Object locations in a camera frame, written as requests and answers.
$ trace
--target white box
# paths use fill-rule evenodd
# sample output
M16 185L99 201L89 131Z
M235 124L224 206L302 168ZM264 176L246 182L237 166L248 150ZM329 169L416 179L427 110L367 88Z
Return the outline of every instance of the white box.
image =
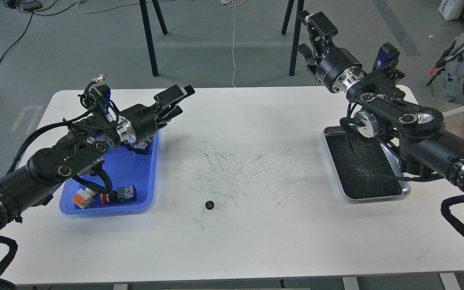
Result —
M442 0L438 11L445 20L458 19L464 7L464 0Z

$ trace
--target black table leg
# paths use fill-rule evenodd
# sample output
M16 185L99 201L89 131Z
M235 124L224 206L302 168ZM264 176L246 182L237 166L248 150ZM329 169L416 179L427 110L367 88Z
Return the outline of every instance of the black table leg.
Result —
M157 68L157 59L155 58L155 49L153 48L153 38L151 37L151 26L149 25L148 8L146 0L139 0L141 6L142 22L144 24L144 33L146 35L146 43L148 45L149 62L151 63L151 73L154 77L159 76Z
M284 15L284 22L282 23L282 34L286 34L288 31L289 17L291 17L291 10L293 10L293 4L295 0L288 0L288 7L286 8L286 15Z
M160 11L159 0L152 0L153 7L155 8L155 13L157 13L157 18L159 19L160 29L162 29L163 34L168 34L168 29L166 28L166 24L164 22L164 17L162 16L162 12Z
M298 0L296 4L296 14L304 11L304 0ZM296 47L298 46L298 41L300 40L300 27L301 24L298 19L295 17L295 32L293 34L293 47L291 47L291 61L289 63L289 76L293 77L295 75L295 65L296 65Z

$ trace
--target power strip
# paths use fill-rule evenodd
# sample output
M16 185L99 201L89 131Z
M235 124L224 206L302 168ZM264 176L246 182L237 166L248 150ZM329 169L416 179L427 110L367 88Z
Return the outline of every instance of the power strip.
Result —
M31 12L31 11L35 11L37 9L41 9L42 8L42 3L40 1L24 3L24 4L21 4L20 8L23 11Z

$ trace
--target white cable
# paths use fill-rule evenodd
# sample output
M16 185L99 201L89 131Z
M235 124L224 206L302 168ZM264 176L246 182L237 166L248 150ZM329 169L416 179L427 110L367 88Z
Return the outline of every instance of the white cable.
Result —
M243 3L244 3L244 0L241 3L239 3L237 5L234 5L234 0L221 0L221 4L227 5L227 6L230 6L230 7L237 7L237 6L239 6L239 5L243 4Z
M159 0L160 2L166 2L166 1L173 1L173 0ZM78 4L80 2L83 2L82 0L77 0L76 2L76 10L78 10L79 12L81 13L84 13L84 14L94 14L94 13L101 13L101 12L107 12L107 11L111 11L111 10L114 10L116 8L121 8L121 7L125 7L125 6L131 6L131 5L137 5L138 3L132 3L132 4L125 4L125 5L121 5L121 6L118 6L118 7L114 7L114 8L110 8L110 9L106 9L106 10L102 10L102 11L91 11L91 12L85 12L85 11L81 11L78 7Z
M232 33L232 63L234 64L234 74L232 74L232 85L235 88L236 85L234 85L234 78L236 77L236 61L234 60L234 42L236 40L236 6L233 6L233 7L234 7L234 32Z
M60 2L60 0L55 0L55 1L53 1L53 3L50 6L47 6L47 7L41 8L41 9L37 9L37 11L45 11L45 10L53 7L53 5L57 4L58 2Z

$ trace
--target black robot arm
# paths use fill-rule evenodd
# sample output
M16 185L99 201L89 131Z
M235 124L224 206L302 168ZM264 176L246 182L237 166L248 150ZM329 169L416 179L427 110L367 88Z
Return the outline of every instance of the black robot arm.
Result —
M151 106L136 104L120 111L110 101L108 86L92 88L103 79L103 75L94 79L79 95L81 104L87 109L84 114L42 127L24 142L8 174L0 178L0 229L13 220L22 222L24 210L48 204L53 193L70 178L97 193L112 193L112 182L101 168L102 156L108 148L124 142L137 144L151 138L173 117L182 113L178 103L195 93L191 86L179 88L175 85L155 95L155 103ZM68 127L68 134L53 147L35 152L25 166L15 170L28 145L43 132L59 126ZM100 176L104 186L83 180L80 176L86 173ZM0 243L7 244L10 249L0 262L1 275L15 256L17 243L1 236ZM12 288L11 283L2 279L0 286Z
M349 104L348 115L340 120L354 156L349 134L377 138L400 160L403 172L418 176L406 180L446 178L464 192L464 140L444 130L440 111L404 100L405 93L396 87L405 76L396 69L398 50L383 44L372 71L366 73L350 52L334 45L332 38L338 30L322 12L302 11L297 17L306 26L313 47L298 47L307 71L330 92L345 92L350 104L361 106L354 114ZM398 146L392 143L394 138ZM464 195L444 200L441 213L464 237L464 225L449 210L461 202Z

